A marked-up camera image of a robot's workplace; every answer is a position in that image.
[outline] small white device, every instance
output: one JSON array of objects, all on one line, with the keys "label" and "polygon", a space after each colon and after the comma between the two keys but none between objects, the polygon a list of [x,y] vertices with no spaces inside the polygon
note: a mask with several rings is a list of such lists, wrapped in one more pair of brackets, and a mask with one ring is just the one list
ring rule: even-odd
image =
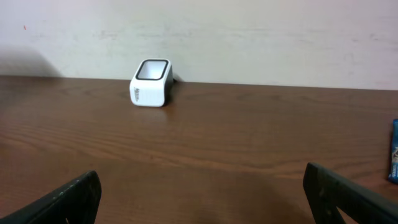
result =
[{"label": "small white device", "polygon": [[172,85],[173,70],[169,60],[144,60],[130,82],[131,101],[137,106],[163,106]]}]

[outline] white container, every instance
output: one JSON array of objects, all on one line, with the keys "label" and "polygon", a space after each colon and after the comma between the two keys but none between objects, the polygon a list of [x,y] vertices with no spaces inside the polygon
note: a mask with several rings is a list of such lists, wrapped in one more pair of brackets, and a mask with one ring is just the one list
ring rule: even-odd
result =
[{"label": "white container", "polygon": [[137,106],[163,106],[172,85],[173,70],[169,60],[144,60],[130,82],[131,101]]}]

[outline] blue object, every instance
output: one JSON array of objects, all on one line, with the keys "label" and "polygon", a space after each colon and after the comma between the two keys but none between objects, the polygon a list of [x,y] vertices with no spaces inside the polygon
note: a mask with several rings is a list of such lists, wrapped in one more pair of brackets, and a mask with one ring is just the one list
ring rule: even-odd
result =
[{"label": "blue object", "polygon": [[398,119],[392,122],[393,133],[391,142],[391,171],[388,179],[398,184]]}]

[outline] blue packet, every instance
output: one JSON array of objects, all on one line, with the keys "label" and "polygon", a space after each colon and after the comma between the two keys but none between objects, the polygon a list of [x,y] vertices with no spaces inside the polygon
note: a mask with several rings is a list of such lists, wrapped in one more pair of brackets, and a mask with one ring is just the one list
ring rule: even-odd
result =
[{"label": "blue packet", "polygon": [[388,179],[398,184],[398,119],[392,122],[392,142],[391,142],[391,171]]}]

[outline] tabletop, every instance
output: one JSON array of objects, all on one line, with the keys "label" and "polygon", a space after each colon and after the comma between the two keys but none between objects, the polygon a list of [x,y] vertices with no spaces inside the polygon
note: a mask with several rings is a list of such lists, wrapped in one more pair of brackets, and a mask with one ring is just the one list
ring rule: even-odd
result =
[{"label": "tabletop", "polygon": [[398,91],[176,83],[161,108],[129,80],[0,77],[0,217],[95,170],[96,223],[313,223],[317,162],[398,201]]}]

